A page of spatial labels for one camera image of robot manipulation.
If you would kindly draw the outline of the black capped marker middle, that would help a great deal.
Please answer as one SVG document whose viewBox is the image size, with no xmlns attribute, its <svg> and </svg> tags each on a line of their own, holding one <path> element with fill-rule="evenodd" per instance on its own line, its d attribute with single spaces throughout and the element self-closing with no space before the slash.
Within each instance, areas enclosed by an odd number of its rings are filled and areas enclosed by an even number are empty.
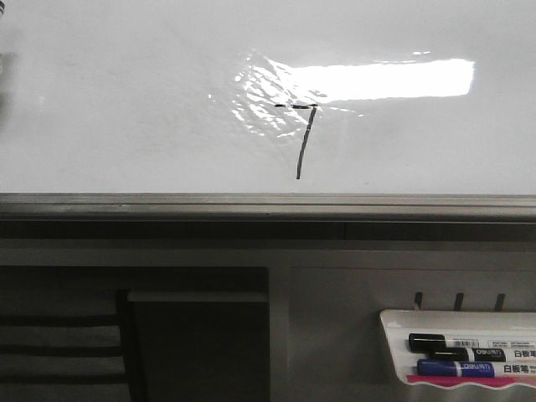
<svg viewBox="0 0 536 402">
<path fill-rule="evenodd" d="M 427 355 L 431 359 L 452 362 L 535 362 L 534 349 L 519 348 L 440 348 Z"/>
</svg>

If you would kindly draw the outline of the white plastic marker tray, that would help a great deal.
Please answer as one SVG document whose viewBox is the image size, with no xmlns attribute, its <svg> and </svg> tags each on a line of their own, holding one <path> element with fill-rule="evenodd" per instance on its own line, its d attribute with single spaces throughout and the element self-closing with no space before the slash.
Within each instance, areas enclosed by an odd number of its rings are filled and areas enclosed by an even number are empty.
<svg viewBox="0 0 536 402">
<path fill-rule="evenodd" d="M 447 312 L 384 310 L 385 362 L 399 401 L 534 401 L 534 377 L 468 378 L 423 376 L 411 352 L 410 333 L 520 337 L 535 340 L 533 312 Z"/>
</svg>

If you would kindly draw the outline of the white pegboard panel with hooks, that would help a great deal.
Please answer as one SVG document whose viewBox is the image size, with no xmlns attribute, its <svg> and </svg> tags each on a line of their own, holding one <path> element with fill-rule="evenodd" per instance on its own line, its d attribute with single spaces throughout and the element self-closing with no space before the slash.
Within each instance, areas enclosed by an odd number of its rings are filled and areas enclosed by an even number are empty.
<svg viewBox="0 0 536 402">
<path fill-rule="evenodd" d="M 535 308 L 530 251 L 333 251 L 297 253 L 270 269 L 271 399 L 395 401 L 379 314 Z"/>
</svg>

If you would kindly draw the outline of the white whiteboard with metal frame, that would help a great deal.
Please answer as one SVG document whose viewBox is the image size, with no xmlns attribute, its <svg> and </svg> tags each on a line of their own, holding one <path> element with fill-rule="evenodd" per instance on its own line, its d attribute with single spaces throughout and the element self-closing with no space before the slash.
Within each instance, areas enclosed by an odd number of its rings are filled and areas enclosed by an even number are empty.
<svg viewBox="0 0 536 402">
<path fill-rule="evenodd" d="M 532 1 L 4 1 L 5 232 L 535 237 Z"/>
</svg>

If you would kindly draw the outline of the dark chair with slats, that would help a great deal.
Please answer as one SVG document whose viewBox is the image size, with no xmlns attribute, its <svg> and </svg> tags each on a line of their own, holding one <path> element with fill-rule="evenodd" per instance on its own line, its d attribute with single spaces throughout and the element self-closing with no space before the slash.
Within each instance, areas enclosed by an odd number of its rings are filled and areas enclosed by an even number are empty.
<svg viewBox="0 0 536 402">
<path fill-rule="evenodd" d="M 6 266 L 4 401 L 267 401 L 264 268 Z"/>
</svg>

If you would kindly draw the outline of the black capped marker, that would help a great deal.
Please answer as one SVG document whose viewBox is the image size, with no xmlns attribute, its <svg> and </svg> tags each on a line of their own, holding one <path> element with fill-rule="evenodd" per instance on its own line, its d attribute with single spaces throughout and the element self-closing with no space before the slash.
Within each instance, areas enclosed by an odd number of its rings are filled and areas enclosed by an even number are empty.
<svg viewBox="0 0 536 402">
<path fill-rule="evenodd" d="M 534 349 L 519 348 L 440 348 L 427 355 L 431 359 L 452 362 L 535 362 Z"/>
<path fill-rule="evenodd" d="M 411 352 L 428 352 L 441 348 L 534 348 L 535 340 L 520 337 L 410 333 Z"/>
</svg>

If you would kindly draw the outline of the black capped marker top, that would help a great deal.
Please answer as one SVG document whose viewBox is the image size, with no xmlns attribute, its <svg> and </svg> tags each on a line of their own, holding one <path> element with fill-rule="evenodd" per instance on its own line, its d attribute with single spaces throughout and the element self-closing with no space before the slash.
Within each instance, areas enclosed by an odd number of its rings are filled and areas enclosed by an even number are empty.
<svg viewBox="0 0 536 402">
<path fill-rule="evenodd" d="M 520 337 L 410 333 L 411 352 L 428 352 L 441 348 L 534 348 L 535 340 Z"/>
</svg>

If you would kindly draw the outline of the blue capped whiteboard marker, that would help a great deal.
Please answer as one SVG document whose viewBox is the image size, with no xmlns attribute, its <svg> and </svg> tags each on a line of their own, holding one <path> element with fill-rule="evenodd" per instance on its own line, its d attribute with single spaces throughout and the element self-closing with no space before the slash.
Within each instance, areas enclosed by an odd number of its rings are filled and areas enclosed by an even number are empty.
<svg viewBox="0 0 536 402">
<path fill-rule="evenodd" d="M 512 362 L 453 362 L 419 359 L 417 373 L 423 376 L 501 378 L 534 377 L 534 363 Z"/>
</svg>

